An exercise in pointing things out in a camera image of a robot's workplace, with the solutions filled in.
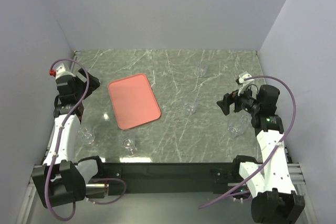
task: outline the table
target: table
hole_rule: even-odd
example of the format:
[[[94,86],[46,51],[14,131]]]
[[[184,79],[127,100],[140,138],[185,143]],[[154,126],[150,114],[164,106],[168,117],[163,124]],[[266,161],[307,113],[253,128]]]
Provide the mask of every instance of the table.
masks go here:
[[[76,52],[75,59],[101,82],[101,87],[83,102],[82,124],[89,124],[96,138],[87,144],[78,134],[75,161],[99,155],[105,162],[114,163],[232,162],[238,154],[261,161],[251,126],[236,138],[227,134],[228,121],[238,122],[244,112],[225,116],[216,104],[225,93],[238,88],[235,80],[242,72],[262,74],[255,51],[85,50]],[[200,62],[208,64],[203,77],[194,74]],[[137,151],[130,155],[118,141],[121,130],[117,127],[107,85],[136,73],[146,74],[161,117],[130,129],[137,144]],[[264,83],[264,79],[256,80],[258,86]],[[192,115],[183,109],[187,95],[199,101]]]

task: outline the gray floor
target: gray floor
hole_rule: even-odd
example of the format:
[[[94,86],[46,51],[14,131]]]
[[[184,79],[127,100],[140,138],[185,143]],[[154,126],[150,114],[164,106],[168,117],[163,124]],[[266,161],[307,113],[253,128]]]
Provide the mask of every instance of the gray floor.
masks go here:
[[[247,131],[237,138],[227,134],[227,123],[238,123],[244,112],[225,116],[216,104],[225,93],[238,89],[235,80],[242,72],[262,74],[255,51],[86,50],[77,53],[77,59],[100,79],[101,87],[83,103],[83,125],[92,126],[96,140],[85,144],[78,135],[75,160],[99,155],[106,162],[232,162],[238,154],[261,160],[249,124],[244,126]],[[208,65],[203,77],[194,73],[200,62]],[[121,130],[107,85],[136,73],[146,74],[161,117],[131,129],[137,151],[129,154],[118,141]],[[256,80],[258,85],[263,83],[263,79]],[[193,115],[187,115],[183,109],[186,97],[198,100]]]

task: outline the red plastic tray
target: red plastic tray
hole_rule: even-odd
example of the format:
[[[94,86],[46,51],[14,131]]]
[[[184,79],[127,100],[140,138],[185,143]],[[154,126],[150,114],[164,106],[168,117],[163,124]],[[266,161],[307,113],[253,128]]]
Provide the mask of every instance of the red plastic tray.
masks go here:
[[[158,119],[161,111],[145,74],[137,73],[108,84],[118,127],[130,129]]]

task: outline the clear glass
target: clear glass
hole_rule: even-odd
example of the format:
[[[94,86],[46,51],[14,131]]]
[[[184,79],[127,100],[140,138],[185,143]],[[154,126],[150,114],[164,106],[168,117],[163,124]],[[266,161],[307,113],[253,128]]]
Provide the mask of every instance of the clear glass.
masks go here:
[[[227,134],[229,137],[239,137],[243,135],[248,127],[251,125],[251,116],[247,113],[239,115],[238,122],[236,120],[229,120],[227,123]]]
[[[93,129],[89,124],[81,124],[79,135],[84,144],[92,144],[96,138]]]
[[[135,133],[132,130],[120,131],[118,134],[118,142],[128,156],[134,155],[134,152],[137,151]]]
[[[187,95],[183,100],[183,108],[187,115],[192,115],[198,107],[198,99],[195,94]]]
[[[195,66],[194,74],[197,77],[203,77],[206,75],[206,72],[208,71],[208,67],[209,65],[207,61],[198,62]]]

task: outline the marble surface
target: marble surface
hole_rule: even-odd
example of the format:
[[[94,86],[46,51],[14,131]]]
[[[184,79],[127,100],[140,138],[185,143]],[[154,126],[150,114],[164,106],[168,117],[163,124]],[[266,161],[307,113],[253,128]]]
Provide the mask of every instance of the marble surface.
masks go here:
[[[216,104],[238,88],[235,80],[240,73],[262,74],[255,51],[110,49],[80,51],[76,58],[101,81],[101,87],[83,102],[82,123],[92,127],[95,141],[87,144],[78,134],[76,161],[99,155],[106,162],[232,162],[238,154],[261,160],[251,126],[236,138],[227,132],[228,121],[238,123],[244,112],[225,116]],[[208,65],[203,77],[194,74],[200,62]],[[161,117],[129,130],[137,145],[131,154],[118,140],[121,130],[107,85],[136,73],[146,74]],[[256,80],[258,86],[264,83]],[[192,115],[183,109],[184,99],[190,96],[199,102]]]

